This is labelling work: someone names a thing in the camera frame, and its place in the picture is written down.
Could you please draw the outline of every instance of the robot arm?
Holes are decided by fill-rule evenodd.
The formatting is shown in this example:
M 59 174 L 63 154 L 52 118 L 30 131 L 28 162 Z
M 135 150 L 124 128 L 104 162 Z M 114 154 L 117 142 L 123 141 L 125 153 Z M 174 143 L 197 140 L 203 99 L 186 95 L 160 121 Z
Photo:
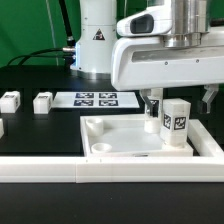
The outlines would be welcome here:
M 201 41 L 170 49 L 159 36 L 122 38 L 113 50 L 112 85 L 140 90 L 224 83 L 224 31 L 204 34 Z
M 165 0 L 165 4 L 161 6 L 148 7 L 117 24 L 118 34 L 126 37 L 154 36 L 167 33 L 171 28 L 171 0 Z

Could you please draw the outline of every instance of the block with marker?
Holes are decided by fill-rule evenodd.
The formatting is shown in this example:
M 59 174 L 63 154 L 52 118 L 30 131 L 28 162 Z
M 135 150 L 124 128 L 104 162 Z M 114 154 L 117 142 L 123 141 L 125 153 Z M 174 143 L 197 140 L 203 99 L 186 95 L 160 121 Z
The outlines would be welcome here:
M 163 123 L 160 137 L 165 144 L 184 147 L 187 142 L 191 104 L 182 99 L 163 100 Z
M 21 104 L 18 91 L 6 92 L 0 99 L 1 113 L 15 113 Z
M 53 102 L 53 94 L 50 92 L 39 93 L 33 100 L 34 114 L 48 114 Z

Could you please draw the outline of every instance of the black tabletop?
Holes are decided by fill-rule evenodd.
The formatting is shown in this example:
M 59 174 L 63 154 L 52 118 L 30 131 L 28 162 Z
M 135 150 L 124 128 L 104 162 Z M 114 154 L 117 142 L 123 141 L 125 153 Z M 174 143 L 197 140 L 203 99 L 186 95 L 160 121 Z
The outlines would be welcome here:
M 52 110 L 48 116 L 34 116 L 32 100 L 38 92 L 116 91 L 109 80 L 83 80 L 71 76 L 63 67 L 12 66 L 0 69 L 0 94 L 13 90 L 20 91 L 22 104 L 15 115 L 1 114 L 6 130 L 0 143 L 1 155 L 83 156 L 79 132 L 81 115 L 143 112 L 143 103 L 137 95 L 139 109 Z M 222 145 L 223 93 L 217 96 L 210 115 L 198 115 L 196 101 L 202 94 L 203 88 L 189 87 L 165 90 L 164 95 L 190 101 L 191 117 L 200 118 Z M 75 124 L 72 127 L 68 126 L 71 120 Z M 54 145 L 50 139 L 62 134 L 61 130 L 52 134 L 58 126 L 66 136 Z M 74 133 L 76 140 L 70 141 Z M 63 139 L 68 146 L 63 147 Z M 40 144 L 43 146 L 44 143 L 47 144 L 45 150 L 39 150 Z M 220 224 L 224 220 L 223 207 L 222 183 L 0 184 L 0 223 L 4 224 Z

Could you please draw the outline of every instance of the small white block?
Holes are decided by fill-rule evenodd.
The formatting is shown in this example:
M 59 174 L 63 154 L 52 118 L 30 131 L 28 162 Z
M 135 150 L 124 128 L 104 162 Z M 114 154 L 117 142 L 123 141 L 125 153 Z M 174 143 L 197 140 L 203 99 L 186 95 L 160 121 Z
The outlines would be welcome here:
M 33 100 L 34 114 L 48 114 L 53 102 L 53 94 L 50 92 L 39 93 Z
M 4 135 L 3 120 L 0 119 L 0 138 Z
M 15 113 L 20 106 L 18 91 L 6 92 L 0 99 L 1 113 Z
M 183 146 L 187 141 L 187 130 L 191 104 L 182 99 L 163 101 L 163 124 L 160 137 L 166 144 Z

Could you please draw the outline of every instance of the white plastic tray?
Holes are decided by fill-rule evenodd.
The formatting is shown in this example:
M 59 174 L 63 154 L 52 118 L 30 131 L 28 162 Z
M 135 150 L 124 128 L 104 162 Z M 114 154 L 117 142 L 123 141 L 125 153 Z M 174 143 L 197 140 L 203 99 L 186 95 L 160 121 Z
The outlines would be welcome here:
M 82 117 L 81 133 L 85 156 L 152 157 L 193 155 L 193 149 L 188 144 L 184 148 L 164 146 L 159 134 L 149 134 L 144 131 L 144 122 L 144 115 Z

